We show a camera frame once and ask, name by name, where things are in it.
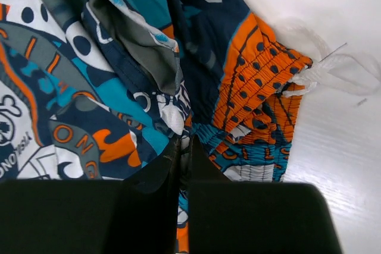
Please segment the colourful patterned shorts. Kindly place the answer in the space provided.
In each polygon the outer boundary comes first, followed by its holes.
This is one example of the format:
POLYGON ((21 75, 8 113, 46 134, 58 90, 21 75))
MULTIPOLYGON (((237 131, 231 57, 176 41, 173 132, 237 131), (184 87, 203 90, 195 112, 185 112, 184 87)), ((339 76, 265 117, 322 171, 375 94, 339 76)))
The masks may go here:
POLYGON ((319 72, 244 0, 1 0, 1 180, 123 180, 198 136, 281 181, 319 72))

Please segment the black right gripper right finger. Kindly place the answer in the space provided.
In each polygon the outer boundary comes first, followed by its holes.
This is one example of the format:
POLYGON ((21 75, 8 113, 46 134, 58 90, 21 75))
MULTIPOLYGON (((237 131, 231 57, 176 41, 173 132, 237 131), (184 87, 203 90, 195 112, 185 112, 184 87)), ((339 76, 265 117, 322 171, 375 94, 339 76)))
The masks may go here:
POLYGON ((341 253, 327 202, 306 183, 231 181, 190 141, 190 253, 341 253))

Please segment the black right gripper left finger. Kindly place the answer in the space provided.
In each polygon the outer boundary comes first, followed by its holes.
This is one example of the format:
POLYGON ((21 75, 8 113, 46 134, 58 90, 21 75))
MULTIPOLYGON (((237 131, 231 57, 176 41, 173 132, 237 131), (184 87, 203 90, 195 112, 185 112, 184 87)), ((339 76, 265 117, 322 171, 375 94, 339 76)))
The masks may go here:
POLYGON ((174 253, 180 142, 118 180, 1 184, 2 253, 174 253))

